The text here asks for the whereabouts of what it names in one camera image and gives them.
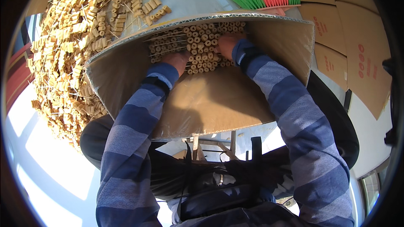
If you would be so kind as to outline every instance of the watch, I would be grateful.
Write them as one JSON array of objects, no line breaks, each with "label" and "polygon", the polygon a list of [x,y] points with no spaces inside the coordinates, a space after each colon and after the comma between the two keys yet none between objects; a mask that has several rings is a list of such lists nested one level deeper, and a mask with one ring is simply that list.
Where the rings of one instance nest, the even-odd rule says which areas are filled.
[{"label": "watch", "polygon": [[158,77],[146,77],[143,81],[142,84],[153,84],[157,87],[159,87],[160,89],[162,89],[165,93],[166,99],[169,96],[170,93],[170,89],[167,86],[167,84],[165,82],[163,82],[162,80],[160,80]]}]

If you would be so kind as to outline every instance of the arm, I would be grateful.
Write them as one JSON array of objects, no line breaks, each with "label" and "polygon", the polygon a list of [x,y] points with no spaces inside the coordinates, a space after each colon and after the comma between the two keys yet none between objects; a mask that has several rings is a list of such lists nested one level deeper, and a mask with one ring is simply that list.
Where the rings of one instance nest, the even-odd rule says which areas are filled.
[{"label": "arm", "polygon": [[[236,65],[243,66],[244,48],[252,47],[246,39],[238,41],[231,53]],[[300,218],[320,226],[353,226],[348,166],[305,86],[264,54],[252,58],[244,70],[265,94],[289,149],[294,197],[303,204]]]},{"label": "arm", "polygon": [[[172,63],[178,59],[174,55],[169,56],[168,63],[158,63],[147,73],[148,77],[158,77],[170,90],[181,71]],[[101,162],[96,208],[99,226],[161,226],[157,220],[159,205],[150,189],[151,163],[147,152],[149,136],[160,119],[165,99],[163,89],[143,84],[119,112]]]}]

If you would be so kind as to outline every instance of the person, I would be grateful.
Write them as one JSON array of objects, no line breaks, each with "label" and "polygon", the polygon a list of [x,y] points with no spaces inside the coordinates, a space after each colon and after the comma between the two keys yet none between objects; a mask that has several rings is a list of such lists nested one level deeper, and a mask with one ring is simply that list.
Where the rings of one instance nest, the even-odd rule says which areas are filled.
[{"label": "person", "polygon": [[[221,165],[191,164],[189,148],[185,160],[157,151],[164,143],[151,142],[150,134],[189,57],[166,55],[115,121],[95,119],[81,135],[83,154],[101,170],[98,225],[161,226],[159,198],[176,226],[353,226],[350,168],[359,145],[339,101],[315,74],[306,89],[245,37],[225,34],[218,42],[221,54],[265,94],[286,146],[259,162]],[[275,202],[291,195],[299,216]]]}]

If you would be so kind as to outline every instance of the clear plastic film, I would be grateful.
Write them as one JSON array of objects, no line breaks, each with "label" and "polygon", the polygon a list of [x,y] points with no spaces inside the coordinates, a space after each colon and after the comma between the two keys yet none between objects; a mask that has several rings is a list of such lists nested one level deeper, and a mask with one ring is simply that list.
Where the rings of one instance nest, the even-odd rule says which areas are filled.
[{"label": "clear plastic film", "polygon": [[[94,92],[116,118],[139,88],[150,67],[150,35],[177,26],[245,21],[249,39],[307,85],[314,50],[314,25],[308,21],[256,12],[219,13],[151,26],[113,44],[87,62]],[[218,68],[183,76],[163,106],[153,139],[206,135],[275,121],[260,88],[240,68]]]}]

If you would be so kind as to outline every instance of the food skewer bundle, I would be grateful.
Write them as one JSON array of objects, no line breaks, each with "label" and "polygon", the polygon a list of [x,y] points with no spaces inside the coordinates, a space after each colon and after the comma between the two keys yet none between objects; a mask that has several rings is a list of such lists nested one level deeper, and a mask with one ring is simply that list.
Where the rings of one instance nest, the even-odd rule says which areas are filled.
[{"label": "food skewer bundle", "polygon": [[[111,4],[116,8],[110,13]],[[34,57],[28,59],[28,67],[35,74],[37,93],[32,107],[57,138],[67,139],[78,151],[86,124],[107,114],[85,77],[84,63],[120,34],[130,7],[130,0],[50,0],[40,22],[40,38],[32,43]]]},{"label": "food skewer bundle", "polygon": [[198,74],[214,71],[216,67],[234,65],[221,54],[215,53],[218,39],[225,33],[243,33],[245,22],[220,22],[185,26],[154,34],[149,42],[151,63],[161,61],[164,55],[181,50],[191,53],[185,71]]}]

